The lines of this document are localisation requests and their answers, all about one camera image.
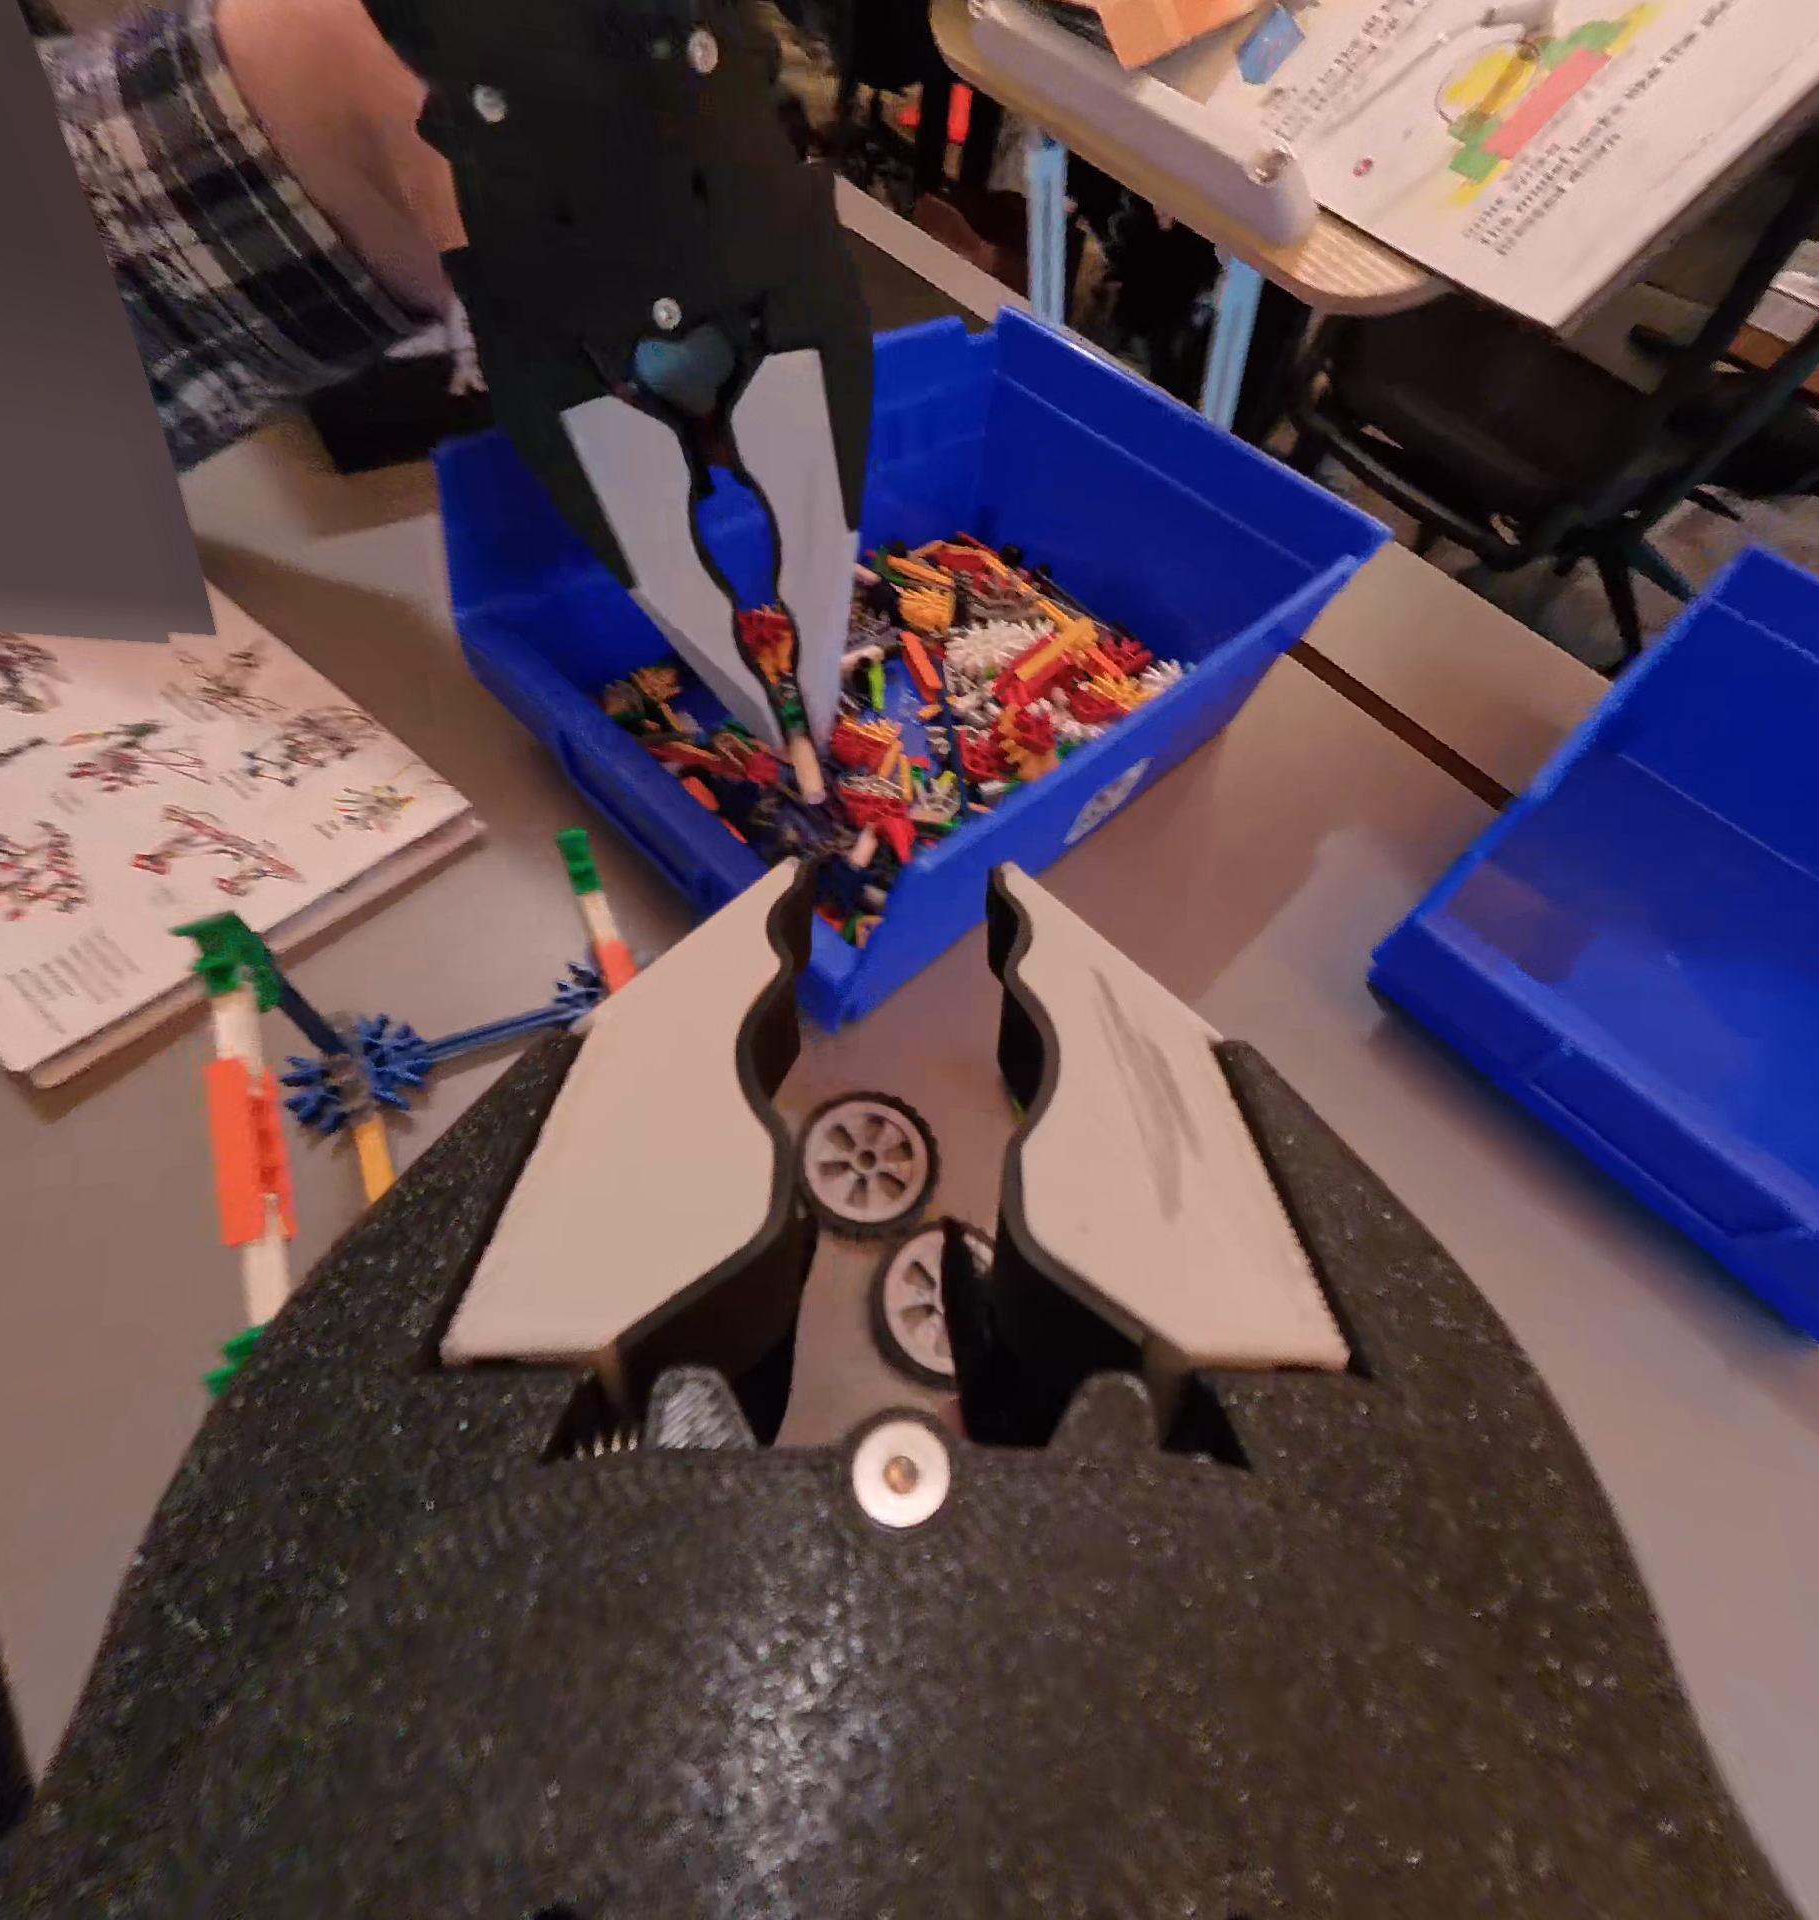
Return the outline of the construction toy frame model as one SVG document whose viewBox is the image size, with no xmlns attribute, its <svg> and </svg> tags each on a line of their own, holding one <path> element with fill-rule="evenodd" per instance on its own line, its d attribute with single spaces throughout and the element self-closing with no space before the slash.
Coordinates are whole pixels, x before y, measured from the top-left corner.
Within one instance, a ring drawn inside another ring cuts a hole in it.
<svg viewBox="0 0 1819 1920">
<path fill-rule="evenodd" d="M 574 1028 L 639 971 L 607 903 L 586 829 L 559 831 L 555 848 L 585 928 L 581 957 L 569 962 L 537 1007 L 435 1040 L 386 1015 L 351 1024 L 321 1015 L 238 914 L 177 928 L 177 937 L 195 949 L 192 978 L 209 1015 L 213 1054 L 203 1089 L 214 1211 L 220 1239 L 242 1262 L 249 1313 L 204 1374 L 209 1400 L 222 1397 L 296 1292 L 296 1191 L 286 1126 L 296 1122 L 314 1137 L 343 1137 L 361 1192 L 374 1205 L 394 1185 L 388 1118 L 405 1118 L 442 1068 Z"/>
</svg>

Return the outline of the brown cardboard box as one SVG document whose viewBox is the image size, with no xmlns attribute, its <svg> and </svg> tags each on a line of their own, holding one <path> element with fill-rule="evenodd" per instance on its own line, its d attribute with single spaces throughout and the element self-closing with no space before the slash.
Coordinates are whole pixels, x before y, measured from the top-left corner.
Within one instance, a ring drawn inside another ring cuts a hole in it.
<svg viewBox="0 0 1819 1920">
<path fill-rule="evenodd" d="M 1236 29 L 1263 2 L 1089 2 L 1125 71 L 1141 71 L 1211 34 Z"/>
</svg>

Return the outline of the grey toy wheel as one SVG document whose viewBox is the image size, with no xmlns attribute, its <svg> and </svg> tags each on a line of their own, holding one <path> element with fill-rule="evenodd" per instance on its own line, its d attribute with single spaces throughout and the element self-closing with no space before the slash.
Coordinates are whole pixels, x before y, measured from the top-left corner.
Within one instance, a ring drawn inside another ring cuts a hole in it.
<svg viewBox="0 0 1819 1920">
<path fill-rule="evenodd" d="M 910 1231 L 939 1179 L 928 1120 L 886 1092 L 848 1092 L 815 1107 L 798 1133 L 799 1198 L 846 1239 Z"/>
<path fill-rule="evenodd" d="M 874 1350 L 900 1379 L 950 1393 L 956 1366 L 945 1332 L 942 1252 L 948 1222 L 895 1236 L 868 1285 Z"/>
</svg>

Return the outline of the black office chair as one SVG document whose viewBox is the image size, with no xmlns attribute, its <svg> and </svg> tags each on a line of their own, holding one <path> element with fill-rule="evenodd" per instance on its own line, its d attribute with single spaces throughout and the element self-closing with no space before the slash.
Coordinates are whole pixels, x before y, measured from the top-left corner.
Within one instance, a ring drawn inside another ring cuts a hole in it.
<svg viewBox="0 0 1819 1920">
<path fill-rule="evenodd" d="M 1328 459 L 1419 531 L 1492 575 L 1589 564 L 1615 626 L 1615 659 L 1642 655 L 1635 584 L 1686 605 L 1693 590 L 1653 535 L 1709 496 L 1819 496 L 1819 316 L 1774 364 L 1649 338 L 1660 380 L 1642 390 L 1466 297 L 1373 323 L 1324 323 L 1288 397 L 1291 464 Z"/>
</svg>

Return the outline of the blue plastic parts bin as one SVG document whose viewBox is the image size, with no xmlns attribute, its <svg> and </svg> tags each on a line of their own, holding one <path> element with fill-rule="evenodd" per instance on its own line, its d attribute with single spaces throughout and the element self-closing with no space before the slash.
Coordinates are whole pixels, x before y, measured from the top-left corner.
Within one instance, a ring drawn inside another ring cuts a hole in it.
<svg viewBox="0 0 1819 1920">
<path fill-rule="evenodd" d="M 1233 723 L 1385 528 L 1064 335 L 1006 310 L 880 335 L 868 548 L 977 535 L 1184 677 L 1060 771 L 920 857 L 865 949 L 817 924 L 798 992 L 825 1031 L 869 1015 L 985 919 L 997 863 L 1043 874 Z M 453 633 L 474 680 L 700 919 L 764 863 L 600 707 L 667 644 L 563 528 L 504 435 L 433 454 Z"/>
</svg>

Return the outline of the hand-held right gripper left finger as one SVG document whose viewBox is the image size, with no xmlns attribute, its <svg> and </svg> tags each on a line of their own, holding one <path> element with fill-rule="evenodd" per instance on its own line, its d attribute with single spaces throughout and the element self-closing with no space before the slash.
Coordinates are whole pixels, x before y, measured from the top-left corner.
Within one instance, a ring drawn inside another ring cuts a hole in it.
<svg viewBox="0 0 1819 1920">
<path fill-rule="evenodd" d="M 442 1330 L 447 1370 L 563 1366 L 628 1418 L 706 1366 L 773 1436 L 815 1249 L 777 1113 L 812 881 L 777 863 L 595 1011 Z"/>
</svg>

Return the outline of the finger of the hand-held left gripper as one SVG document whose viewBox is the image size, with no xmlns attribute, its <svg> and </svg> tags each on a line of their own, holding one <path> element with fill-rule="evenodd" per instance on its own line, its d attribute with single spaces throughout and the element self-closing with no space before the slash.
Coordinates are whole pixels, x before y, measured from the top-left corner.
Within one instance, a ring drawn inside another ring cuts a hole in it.
<svg viewBox="0 0 1819 1920">
<path fill-rule="evenodd" d="M 561 435 L 630 579 L 630 596 L 751 732 L 785 750 L 793 696 L 743 638 L 746 605 L 695 531 L 693 475 L 678 432 L 630 401 L 600 394 L 561 414 Z"/>
<path fill-rule="evenodd" d="M 734 467 L 772 525 L 777 605 L 794 626 L 794 687 L 812 749 L 839 714 L 858 528 L 835 464 L 820 355 L 769 354 L 729 410 Z"/>
</svg>

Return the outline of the pile of colourful construction pieces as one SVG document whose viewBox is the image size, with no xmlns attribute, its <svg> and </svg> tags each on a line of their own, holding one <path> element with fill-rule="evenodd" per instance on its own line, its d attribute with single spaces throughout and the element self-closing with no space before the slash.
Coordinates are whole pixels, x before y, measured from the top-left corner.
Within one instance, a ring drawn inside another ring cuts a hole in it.
<svg viewBox="0 0 1819 1920">
<path fill-rule="evenodd" d="M 794 667 L 794 626 L 777 605 L 751 610 L 743 638 L 765 672 Z M 1184 676 L 1019 548 L 952 535 L 874 548 L 851 575 L 820 810 L 798 801 L 785 750 L 733 718 L 695 714 L 673 659 L 607 680 L 600 707 L 765 866 L 812 859 L 815 914 L 865 949 L 921 855 Z"/>
</svg>

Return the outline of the illustrated instruction booklet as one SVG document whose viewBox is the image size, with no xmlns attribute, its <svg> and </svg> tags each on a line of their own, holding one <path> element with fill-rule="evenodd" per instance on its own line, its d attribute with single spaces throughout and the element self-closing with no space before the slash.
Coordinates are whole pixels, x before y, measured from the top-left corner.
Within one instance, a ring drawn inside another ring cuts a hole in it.
<svg viewBox="0 0 1819 1920">
<path fill-rule="evenodd" d="M 275 954 L 464 852 L 464 794 L 220 590 L 213 633 L 0 631 L 0 1068 L 61 1085 L 192 1005 L 177 924 Z"/>
</svg>

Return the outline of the empty blue plastic bin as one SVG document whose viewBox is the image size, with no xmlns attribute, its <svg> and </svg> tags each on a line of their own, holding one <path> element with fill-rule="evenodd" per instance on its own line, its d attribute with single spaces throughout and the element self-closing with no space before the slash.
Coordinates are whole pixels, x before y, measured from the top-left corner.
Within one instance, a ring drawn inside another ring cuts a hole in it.
<svg viewBox="0 0 1819 1920">
<path fill-rule="evenodd" d="M 1819 1343 L 1819 577 L 1728 564 L 1368 983 Z"/>
</svg>

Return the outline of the wooden side table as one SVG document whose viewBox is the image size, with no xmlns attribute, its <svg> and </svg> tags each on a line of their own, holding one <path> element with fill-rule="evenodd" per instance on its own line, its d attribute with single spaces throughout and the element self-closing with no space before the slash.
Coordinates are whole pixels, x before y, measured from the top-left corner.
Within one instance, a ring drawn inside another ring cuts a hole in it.
<svg viewBox="0 0 1819 1920">
<path fill-rule="evenodd" d="M 1041 144 L 1055 144 L 1188 227 L 1211 244 L 1233 286 L 1256 276 L 1310 310 L 1345 316 L 1408 312 L 1450 288 L 1444 279 L 1423 273 L 1399 251 L 1324 211 L 1315 215 L 1303 240 L 1285 246 L 1267 244 L 1189 181 L 1163 173 L 1086 114 L 1064 112 L 1037 94 L 1019 68 L 991 57 L 977 14 L 967 2 L 933 2 L 930 27 L 956 77 L 1028 124 L 1033 154 Z"/>
</svg>

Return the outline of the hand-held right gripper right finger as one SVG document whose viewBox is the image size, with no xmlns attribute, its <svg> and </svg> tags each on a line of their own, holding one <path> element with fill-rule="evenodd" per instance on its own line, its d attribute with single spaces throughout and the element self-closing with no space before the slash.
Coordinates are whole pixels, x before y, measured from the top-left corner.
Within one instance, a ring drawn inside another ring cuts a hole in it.
<svg viewBox="0 0 1819 1920">
<path fill-rule="evenodd" d="M 964 1435 L 1047 1447 L 1120 1379 L 1152 1447 L 1236 1447 L 1224 1383 L 1354 1370 L 1354 1339 L 1232 1072 L 1232 1044 L 1013 863 L 985 891 L 1016 1107 L 991 1261 L 942 1310 Z"/>
</svg>

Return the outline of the laminated instruction sheet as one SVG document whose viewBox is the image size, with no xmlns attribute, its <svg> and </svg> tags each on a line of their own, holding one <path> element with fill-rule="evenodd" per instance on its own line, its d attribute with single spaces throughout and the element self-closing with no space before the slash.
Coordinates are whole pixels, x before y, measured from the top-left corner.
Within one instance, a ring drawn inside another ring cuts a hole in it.
<svg viewBox="0 0 1819 1920">
<path fill-rule="evenodd" d="M 1259 124 L 1317 209 L 1567 329 L 1819 119 L 1819 2 L 1321 5 Z"/>
</svg>

